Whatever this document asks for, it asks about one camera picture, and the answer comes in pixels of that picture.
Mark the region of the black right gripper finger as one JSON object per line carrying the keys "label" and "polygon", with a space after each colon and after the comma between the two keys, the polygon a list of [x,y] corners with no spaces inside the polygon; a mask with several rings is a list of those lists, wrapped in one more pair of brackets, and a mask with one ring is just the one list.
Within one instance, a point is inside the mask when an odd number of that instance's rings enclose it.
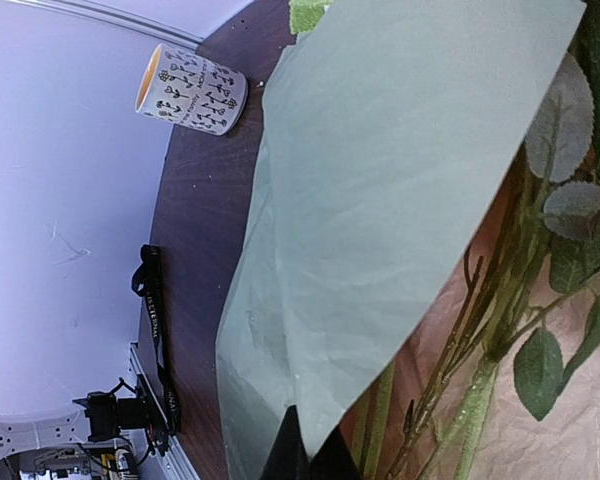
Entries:
{"label": "black right gripper finger", "polygon": [[284,415],[260,480],[309,480],[310,461],[300,432],[298,412],[290,406]]}

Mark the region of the white pink flower stem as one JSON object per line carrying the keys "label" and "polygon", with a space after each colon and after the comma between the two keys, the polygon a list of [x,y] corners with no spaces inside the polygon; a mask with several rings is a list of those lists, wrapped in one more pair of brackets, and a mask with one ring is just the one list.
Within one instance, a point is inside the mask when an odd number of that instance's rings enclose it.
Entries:
{"label": "white pink flower stem", "polygon": [[600,479],[600,1],[486,220],[372,392],[366,479]]}

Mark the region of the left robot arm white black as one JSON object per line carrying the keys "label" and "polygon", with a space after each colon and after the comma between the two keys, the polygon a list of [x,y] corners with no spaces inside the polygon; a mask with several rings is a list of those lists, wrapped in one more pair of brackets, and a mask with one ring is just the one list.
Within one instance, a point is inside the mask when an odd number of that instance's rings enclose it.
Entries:
{"label": "left robot arm white black", "polygon": [[129,387],[121,381],[109,391],[90,392],[59,409],[0,415],[0,461],[22,452],[118,440],[132,430],[145,432],[155,448],[165,452],[172,431],[161,405],[142,376],[130,397],[117,395]]}

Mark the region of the wrapping paper sheet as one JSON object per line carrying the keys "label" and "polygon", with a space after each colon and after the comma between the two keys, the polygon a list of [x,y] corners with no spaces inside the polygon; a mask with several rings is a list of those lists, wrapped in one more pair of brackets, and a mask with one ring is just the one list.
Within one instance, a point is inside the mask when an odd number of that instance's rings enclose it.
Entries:
{"label": "wrapping paper sheet", "polygon": [[590,1],[337,1],[263,95],[216,339],[228,474],[295,405],[310,479],[366,479],[355,411],[481,230]]}

